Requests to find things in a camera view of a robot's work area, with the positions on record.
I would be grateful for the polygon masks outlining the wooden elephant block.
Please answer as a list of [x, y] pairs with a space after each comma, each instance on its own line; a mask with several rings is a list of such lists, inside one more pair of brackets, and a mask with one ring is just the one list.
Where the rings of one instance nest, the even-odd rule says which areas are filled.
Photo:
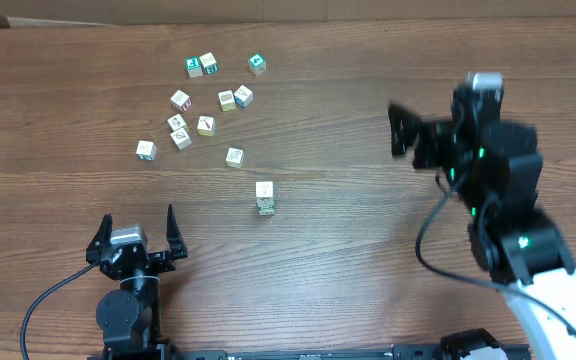
[[273, 207], [274, 206], [274, 199], [273, 198], [258, 198], [257, 205], [259, 207]]

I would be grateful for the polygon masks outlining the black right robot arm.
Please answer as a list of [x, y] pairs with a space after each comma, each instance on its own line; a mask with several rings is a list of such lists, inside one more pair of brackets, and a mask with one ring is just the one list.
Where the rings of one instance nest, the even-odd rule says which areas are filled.
[[481, 280], [440, 269], [440, 276], [501, 293], [539, 359], [576, 359], [576, 262], [555, 222], [537, 207], [543, 158], [537, 132], [503, 120], [491, 101], [457, 100], [448, 119], [425, 121], [390, 104], [391, 152], [414, 151], [418, 170], [446, 175], [445, 199], [470, 210], [471, 251], [490, 276]]

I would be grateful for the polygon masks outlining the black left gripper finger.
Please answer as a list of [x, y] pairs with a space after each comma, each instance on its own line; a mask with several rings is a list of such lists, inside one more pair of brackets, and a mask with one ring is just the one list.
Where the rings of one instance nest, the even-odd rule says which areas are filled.
[[100, 261], [103, 250], [109, 246], [112, 234], [112, 215], [105, 214], [98, 231], [86, 248], [85, 258], [89, 264]]
[[168, 205], [167, 223], [166, 223], [166, 241], [169, 244], [171, 257], [173, 260], [188, 257], [188, 249], [184, 242], [181, 231], [176, 221], [173, 206]]

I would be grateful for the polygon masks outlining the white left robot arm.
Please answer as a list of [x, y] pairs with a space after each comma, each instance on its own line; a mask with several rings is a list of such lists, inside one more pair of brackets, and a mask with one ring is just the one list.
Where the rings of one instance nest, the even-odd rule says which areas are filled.
[[178, 348], [162, 337], [160, 275], [176, 269], [188, 249], [172, 207], [167, 209], [167, 250], [149, 252], [140, 225], [112, 228], [106, 214], [86, 249], [86, 261], [119, 283], [96, 308], [103, 332], [104, 359], [179, 359]]

